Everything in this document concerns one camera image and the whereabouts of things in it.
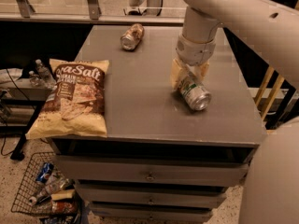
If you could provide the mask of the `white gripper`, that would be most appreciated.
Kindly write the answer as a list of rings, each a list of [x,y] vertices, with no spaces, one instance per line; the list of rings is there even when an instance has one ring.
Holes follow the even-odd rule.
[[[176,90],[180,81],[188,75],[189,69],[186,64],[193,66],[192,72],[200,81],[203,81],[209,68],[208,60],[213,55],[215,47],[215,40],[206,43],[194,43],[180,34],[176,52],[181,61],[178,59],[172,61],[170,74],[172,88]]]

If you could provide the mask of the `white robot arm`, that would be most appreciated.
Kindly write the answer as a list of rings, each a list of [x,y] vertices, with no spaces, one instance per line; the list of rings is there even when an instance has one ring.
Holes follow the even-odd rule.
[[[299,90],[299,13],[270,0],[184,0],[177,54],[201,65],[221,24]],[[239,224],[299,224],[299,118],[268,134],[250,163]]]

